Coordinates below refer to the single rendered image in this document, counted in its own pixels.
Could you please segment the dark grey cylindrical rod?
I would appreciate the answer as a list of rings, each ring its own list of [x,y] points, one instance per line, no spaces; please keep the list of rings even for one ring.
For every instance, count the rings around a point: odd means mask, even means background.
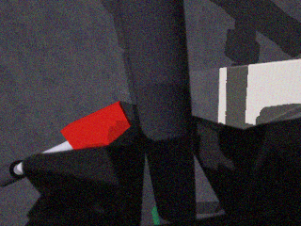
[[[197,219],[183,0],[118,0],[160,225]]]

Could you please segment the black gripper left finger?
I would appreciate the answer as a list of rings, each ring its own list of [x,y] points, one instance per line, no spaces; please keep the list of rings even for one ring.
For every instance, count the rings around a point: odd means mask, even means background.
[[[21,164],[40,193],[46,190],[107,185],[126,226],[140,226],[145,145],[138,119],[107,146],[38,153]]]

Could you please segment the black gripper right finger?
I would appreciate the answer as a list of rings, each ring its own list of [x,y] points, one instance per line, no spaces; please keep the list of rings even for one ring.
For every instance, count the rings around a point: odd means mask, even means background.
[[[246,208],[268,152],[301,141],[301,118],[246,129],[193,116],[194,155],[226,214]]]

